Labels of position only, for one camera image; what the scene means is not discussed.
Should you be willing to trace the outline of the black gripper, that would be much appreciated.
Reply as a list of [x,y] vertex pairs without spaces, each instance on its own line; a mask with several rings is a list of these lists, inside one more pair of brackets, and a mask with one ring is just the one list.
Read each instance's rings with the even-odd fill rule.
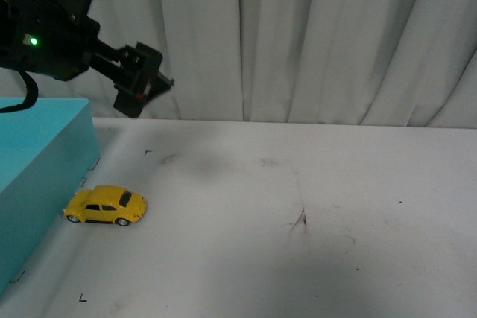
[[147,104],[174,86],[159,70],[162,53],[145,44],[114,49],[94,39],[92,49],[89,66],[112,80],[118,91],[113,108],[129,118],[138,118]]

